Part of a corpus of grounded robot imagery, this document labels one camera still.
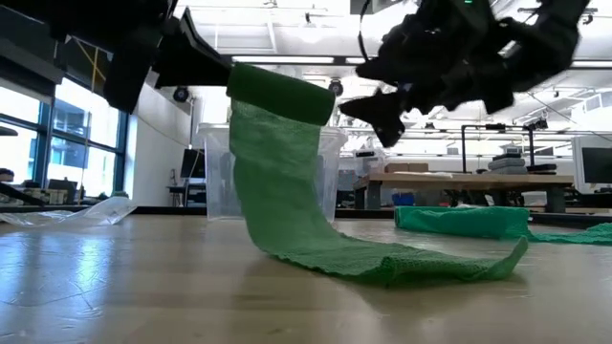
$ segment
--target ceiling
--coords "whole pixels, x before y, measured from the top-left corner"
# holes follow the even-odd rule
[[[536,0],[490,1],[498,17],[512,16],[517,20],[527,19],[526,14],[517,11],[519,8],[538,6]],[[185,7],[189,7],[199,34],[221,54],[360,56],[357,40],[360,21],[358,16],[350,15],[350,2],[180,0],[175,15],[181,15]],[[598,12],[592,23],[579,25],[582,40],[576,58],[612,59],[612,2],[591,0],[589,8],[597,8]],[[361,28],[368,53],[375,54],[383,34],[400,23],[406,13],[415,10],[414,1],[405,0],[366,16]],[[310,13],[310,23],[306,21],[306,13]],[[370,96],[379,86],[378,82],[356,77],[352,67],[285,66],[282,69],[284,74],[303,77],[323,87],[331,78],[340,78],[345,90],[343,98]],[[459,127],[462,123],[493,121],[510,124],[545,116],[551,127],[578,129],[567,119],[572,107],[581,104],[587,96],[608,88],[612,88],[612,70],[568,71],[535,87],[529,95],[516,95],[514,107],[492,116],[486,114],[480,102],[474,102],[453,112],[434,109],[426,116],[406,114],[404,120],[412,127],[419,127],[427,121],[434,121],[436,127]]]

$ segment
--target wooden tabletop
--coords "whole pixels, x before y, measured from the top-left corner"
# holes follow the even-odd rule
[[[417,173],[374,173],[360,178],[354,188],[366,187],[369,182],[382,182],[386,187],[417,189],[467,189],[489,190],[496,188],[516,188],[525,186],[561,185],[571,186],[572,176],[546,175],[473,175],[453,174],[452,178],[444,175]]]
[[[366,240],[469,257],[514,243],[339,222]],[[575,344],[612,337],[612,249],[532,244],[509,280],[385,290],[259,251],[242,222],[128,217],[0,226],[0,342]]]

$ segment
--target transparent plastic sheet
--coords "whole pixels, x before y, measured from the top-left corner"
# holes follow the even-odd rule
[[[52,225],[66,226],[109,226],[121,221],[136,207],[130,199],[112,197],[79,212],[42,211],[31,213],[0,214],[0,220],[14,226],[44,227]]]

